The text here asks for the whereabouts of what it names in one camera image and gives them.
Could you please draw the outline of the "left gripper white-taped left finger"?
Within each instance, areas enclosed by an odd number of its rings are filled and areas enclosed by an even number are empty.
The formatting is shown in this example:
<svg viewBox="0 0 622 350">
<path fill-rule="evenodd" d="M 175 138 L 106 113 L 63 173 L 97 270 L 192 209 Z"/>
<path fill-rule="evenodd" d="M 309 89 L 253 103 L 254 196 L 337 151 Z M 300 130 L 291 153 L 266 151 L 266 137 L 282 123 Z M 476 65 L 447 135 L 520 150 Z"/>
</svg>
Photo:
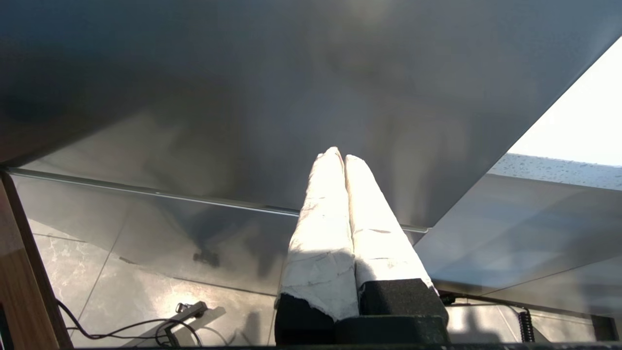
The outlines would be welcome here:
<svg viewBox="0 0 622 350">
<path fill-rule="evenodd" d="M 336 324 L 360 314 L 345 166 L 336 147 L 311 167 L 275 309 L 278 346 L 333 344 Z"/>
</svg>

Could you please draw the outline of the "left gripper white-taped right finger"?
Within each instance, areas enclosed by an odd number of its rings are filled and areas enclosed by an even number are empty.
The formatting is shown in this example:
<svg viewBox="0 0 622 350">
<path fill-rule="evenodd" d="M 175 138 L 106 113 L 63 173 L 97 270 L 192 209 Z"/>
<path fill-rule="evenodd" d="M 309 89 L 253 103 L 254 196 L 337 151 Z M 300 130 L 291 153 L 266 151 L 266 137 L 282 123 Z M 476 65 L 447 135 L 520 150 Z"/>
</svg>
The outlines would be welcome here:
<svg viewBox="0 0 622 350">
<path fill-rule="evenodd" d="M 363 159 L 346 156 L 345 183 L 360 313 L 447 317 L 429 274 Z"/>
</svg>

